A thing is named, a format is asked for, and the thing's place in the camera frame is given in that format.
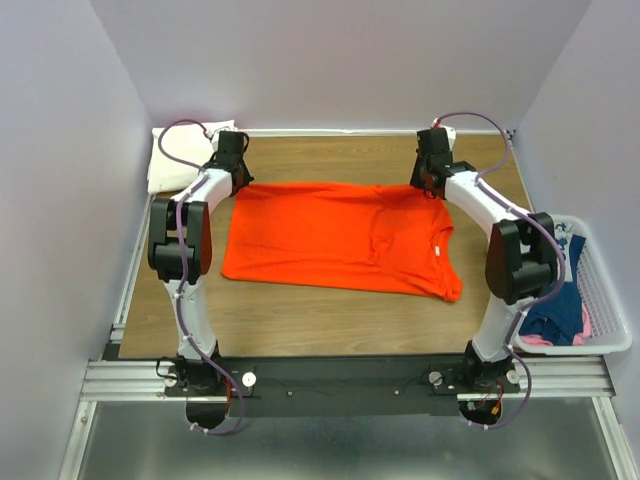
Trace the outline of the orange t shirt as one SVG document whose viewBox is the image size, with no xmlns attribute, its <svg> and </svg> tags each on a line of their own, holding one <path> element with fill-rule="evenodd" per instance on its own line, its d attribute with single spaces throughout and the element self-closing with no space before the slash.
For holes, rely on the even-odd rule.
<svg viewBox="0 0 640 480">
<path fill-rule="evenodd" d="M 230 280 L 460 299 L 442 200 L 410 186 L 255 184 L 236 197 Z"/>
</svg>

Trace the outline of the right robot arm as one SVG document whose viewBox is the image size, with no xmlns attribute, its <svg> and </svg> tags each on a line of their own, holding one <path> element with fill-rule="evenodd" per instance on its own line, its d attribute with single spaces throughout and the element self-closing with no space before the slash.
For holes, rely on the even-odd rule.
<svg viewBox="0 0 640 480">
<path fill-rule="evenodd" d="M 512 340 L 536 302 L 561 288 L 565 261 L 554 237 L 554 221 L 506 199 L 465 161 L 456 162 L 455 130 L 430 127 L 417 132 L 410 185 L 463 210 L 487 234 L 485 281 L 490 291 L 480 329 L 462 360 L 435 366 L 451 387 L 480 392 L 512 369 Z"/>
</svg>

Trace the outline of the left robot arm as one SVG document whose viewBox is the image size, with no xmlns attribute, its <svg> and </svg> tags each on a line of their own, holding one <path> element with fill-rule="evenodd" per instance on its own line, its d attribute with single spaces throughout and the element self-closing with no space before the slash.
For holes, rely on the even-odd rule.
<svg viewBox="0 0 640 480">
<path fill-rule="evenodd" d="M 195 180 L 184 190 L 169 199 L 154 200 L 149 212 L 148 264 L 169 295 L 179 336 L 174 379 L 201 395 L 214 393 L 221 384 L 238 391 L 233 377 L 216 363 L 218 341 L 206 313 L 204 277 L 213 258 L 211 213 L 254 180 L 244 160 L 249 135 L 203 128 L 203 136 L 217 146 L 210 159 L 198 165 L 164 148 L 169 131 L 161 131 L 159 151 L 197 170 Z"/>
</svg>

